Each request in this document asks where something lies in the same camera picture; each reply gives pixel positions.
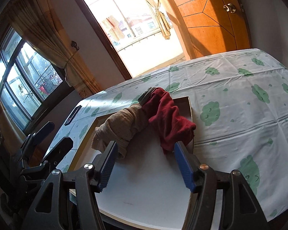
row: door knob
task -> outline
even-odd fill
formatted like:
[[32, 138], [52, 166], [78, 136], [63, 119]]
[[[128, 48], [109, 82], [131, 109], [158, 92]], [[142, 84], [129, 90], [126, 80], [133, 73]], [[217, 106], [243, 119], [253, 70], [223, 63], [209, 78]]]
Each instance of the door knob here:
[[232, 3], [228, 3], [227, 5], [224, 5], [223, 8], [226, 12], [231, 12], [231, 13], [236, 12], [236, 7]]

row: bolt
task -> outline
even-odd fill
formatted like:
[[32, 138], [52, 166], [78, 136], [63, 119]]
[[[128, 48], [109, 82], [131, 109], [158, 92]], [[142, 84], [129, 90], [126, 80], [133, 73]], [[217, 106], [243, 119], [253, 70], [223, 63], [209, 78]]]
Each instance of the bolt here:
[[60, 170], [53, 170], [53, 171], [52, 171], [52, 174], [53, 174], [53, 175], [58, 175], [59, 173], [60, 173]]
[[233, 175], [236, 175], [236, 176], [241, 175], [241, 172], [239, 170], [233, 170], [232, 172], [233, 172]]
[[86, 170], [90, 170], [91, 168], [93, 168], [93, 164], [87, 163], [87, 164], [84, 165], [84, 168], [85, 168]]
[[208, 166], [207, 164], [201, 164], [201, 165], [200, 165], [200, 168], [201, 168], [202, 170], [207, 170], [207, 169], [209, 168], [209, 166]]

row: door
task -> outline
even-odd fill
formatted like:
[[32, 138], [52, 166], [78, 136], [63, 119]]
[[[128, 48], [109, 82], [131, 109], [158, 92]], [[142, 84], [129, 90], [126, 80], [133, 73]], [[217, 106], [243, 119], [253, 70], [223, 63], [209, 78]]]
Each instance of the door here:
[[166, 1], [168, 15], [190, 59], [250, 48], [247, 23], [238, 0]]

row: window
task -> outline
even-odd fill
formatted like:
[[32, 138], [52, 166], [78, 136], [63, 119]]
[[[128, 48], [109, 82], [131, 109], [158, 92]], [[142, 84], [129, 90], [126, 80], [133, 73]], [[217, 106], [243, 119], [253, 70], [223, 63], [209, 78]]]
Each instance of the window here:
[[149, 26], [150, 29], [156, 28], [154, 22], [148, 23], [148, 26]]
[[137, 34], [143, 34], [141, 27], [136, 27], [135, 30], [137, 31]]
[[66, 84], [57, 70], [9, 30], [0, 48], [0, 99], [23, 131], [45, 111], [42, 105], [49, 104], [50, 94]]

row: blue gripper pad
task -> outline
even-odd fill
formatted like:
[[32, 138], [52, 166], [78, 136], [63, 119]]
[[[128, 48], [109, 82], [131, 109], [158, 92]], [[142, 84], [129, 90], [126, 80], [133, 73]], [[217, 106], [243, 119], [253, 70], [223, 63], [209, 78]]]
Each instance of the blue gripper pad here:
[[195, 192], [196, 185], [193, 179], [193, 169], [186, 157], [188, 153], [185, 146], [180, 146], [179, 143], [175, 143], [174, 147], [174, 155], [177, 161], [178, 167], [180, 169], [183, 181], [185, 182], [185, 186], [190, 189], [191, 193]]
[[118, 145], [116, 142], [111, 141], [108, 144], [108, 147], [106, 148], [105, 152], [97, 155], [93, 161], [93, 164], [95, 165], [95, 172], [96, 172], [95, 179], [98, 181], [97, 186], [100, 189], [100, 192], [108, 184], [111, 172], [115, 164], [117, 154], [118, 154]]

